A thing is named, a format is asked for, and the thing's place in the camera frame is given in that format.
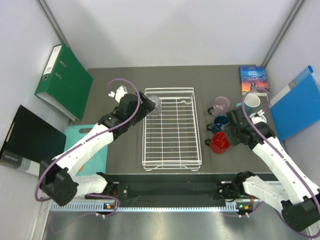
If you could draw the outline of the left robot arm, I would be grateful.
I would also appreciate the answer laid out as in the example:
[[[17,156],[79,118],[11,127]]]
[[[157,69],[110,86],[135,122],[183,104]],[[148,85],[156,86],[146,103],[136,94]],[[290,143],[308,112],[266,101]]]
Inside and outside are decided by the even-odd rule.
[[[124,86],[109,93],[118,105],[104,115],[83,138],[65,152],[45,158],[39,164],[39,188],[56,204],[65,206],[76,197],[98,194],[109,198],[114,191],[107,176],[97,172],[90,176],[77,173],[97,152],[114,142],[129,127],[136,125],[156,107],[142,92],[128,93]]]

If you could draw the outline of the red ceramic mug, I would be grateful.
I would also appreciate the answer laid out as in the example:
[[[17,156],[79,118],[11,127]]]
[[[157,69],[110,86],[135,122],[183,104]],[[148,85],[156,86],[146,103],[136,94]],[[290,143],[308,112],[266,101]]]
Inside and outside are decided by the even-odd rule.
[[[231,146],[224,132],[217,132],[211,139],[204,141],[206,146],[209,146],[212,152],[221,155]]]

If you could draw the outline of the lilac ceramic mug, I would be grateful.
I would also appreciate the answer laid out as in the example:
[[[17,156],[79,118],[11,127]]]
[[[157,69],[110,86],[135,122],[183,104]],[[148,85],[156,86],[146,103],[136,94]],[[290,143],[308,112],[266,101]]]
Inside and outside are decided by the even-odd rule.
[[[217,117],[228,112],[231,102],[227,97],[218,96],[213,100],[212,106],[208,108],[208,114]]]

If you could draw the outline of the light blue floral mug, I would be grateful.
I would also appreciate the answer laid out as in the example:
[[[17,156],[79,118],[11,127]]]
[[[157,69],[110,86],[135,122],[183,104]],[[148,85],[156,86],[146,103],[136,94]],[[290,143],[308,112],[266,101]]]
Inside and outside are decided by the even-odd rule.
[[[244,107],[246,113],[249,115],[252,110],[256,109],[259,107],[261,104],[260,98],[252,93],[249,93],[245,98],[244,98]]]

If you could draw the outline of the clear glass cup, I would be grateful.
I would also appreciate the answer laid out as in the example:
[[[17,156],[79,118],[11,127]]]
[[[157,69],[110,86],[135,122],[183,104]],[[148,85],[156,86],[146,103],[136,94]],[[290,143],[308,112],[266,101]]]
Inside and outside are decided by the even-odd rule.
[[[149,114],[151,117],[157,117],[159,115],[161,115],[162,113],[162,106],[161,106],[161,100],[158,96],[156,95],[152,95],[149,98],[154,104],[154,110]]]

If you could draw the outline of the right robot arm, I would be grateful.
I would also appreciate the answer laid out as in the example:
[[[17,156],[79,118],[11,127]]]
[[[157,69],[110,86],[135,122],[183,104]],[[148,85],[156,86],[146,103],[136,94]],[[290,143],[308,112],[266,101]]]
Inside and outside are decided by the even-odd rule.
[[[249,118],[240,107],[226,114],[223,133],[232,146],[248,146],[271,170],[279,186],[271,185],[250,171],[238,173],[231,182],[239,198],[251,195],[273,207],[284,222],[301,232],[320,220],[320,188],[312,182],[283,149],[267,123]]]

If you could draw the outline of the dark blue mug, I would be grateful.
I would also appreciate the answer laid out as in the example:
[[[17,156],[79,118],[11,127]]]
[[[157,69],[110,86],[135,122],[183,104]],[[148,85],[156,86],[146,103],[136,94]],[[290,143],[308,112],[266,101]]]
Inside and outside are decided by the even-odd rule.
[[[222,127],[229,123],[229,119],[225,115],[219,115],[215,117],[214,121],[212,123],[209,123],[206,125],[206,129],[208,131],[211,131],[213,134],[216,134],[218,132],[222,131]]]

